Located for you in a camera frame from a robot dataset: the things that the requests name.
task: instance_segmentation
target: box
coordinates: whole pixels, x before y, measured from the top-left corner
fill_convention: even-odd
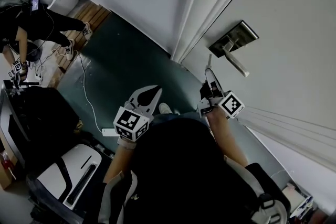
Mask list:
[[[17,158],[15,157],[12,149],[10,148],[5,138],[5,135],[3,134],[1,129],[0,129],[0,139],[3,145],[3,148],[7,152],[9,159],[15,165],[17,163]],[[11,175],[10,171],[5,169],[4,166],[0,164],[0,186],[2,187],[2,189],[7,188],[12,183],[12,180],[13,180],[13,176]]]

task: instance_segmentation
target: power adapter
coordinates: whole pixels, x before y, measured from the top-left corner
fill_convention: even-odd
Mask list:
[[[35,74],[35,79],[37,79],[38,81],[41,81],[43,80],[43,77],[41,75],[38,75],[37,73]]]

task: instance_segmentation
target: hand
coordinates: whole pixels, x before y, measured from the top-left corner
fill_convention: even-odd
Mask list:
[[[214,107],[210,112],[206,113],[206,117],[209,120],[220,120],[225,118],[226,119],[226,115],[225,112],[223,111],[223,109],[219,108],[219,107]]]
[[[27,63],[23,62],[21,64],[22,69],[20,70],[20,81],[25,81],[27,79],[28,67]]]

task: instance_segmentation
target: door handle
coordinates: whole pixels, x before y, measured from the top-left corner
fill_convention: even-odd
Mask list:
[[[250,42],[258,39],[258,35],[242,20],[233,27],[218,41],[213,43],[209,50],[217,57],[225,58],[244,76],[247,77],[249,72],[246,68],[232,55],[232,51],[246,46]]]
[[[250,75],[250,72],[248,72],[246,68],[236,59],[236,57],[231,54],[230,50],[233,48],[233,46],[233,40],[230,40],[226,45],[223,46],[225,53],[224,56],[246,78],[248,75]]]

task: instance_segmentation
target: shoe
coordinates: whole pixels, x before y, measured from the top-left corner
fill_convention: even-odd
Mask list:
[[[167,105],[166,103],[159,104],[159,112],[160,114],[172,114],[173,113],[169,105]]]
[[[73,39],[70,39],[69,41],[70,41],[70,46],[65,47],[65,55],[67,57],[67,60],[71,61],[74,56],[73,47],[75,45],[75,41]]]
[[[90,24],[88,22],[86,22],[84,24],[85,24],[85,27],[84,27],[84,30],[82,31],[82,33],[85,36],[85,39],[89,40],[92,36],[92,30],[91,30]]]

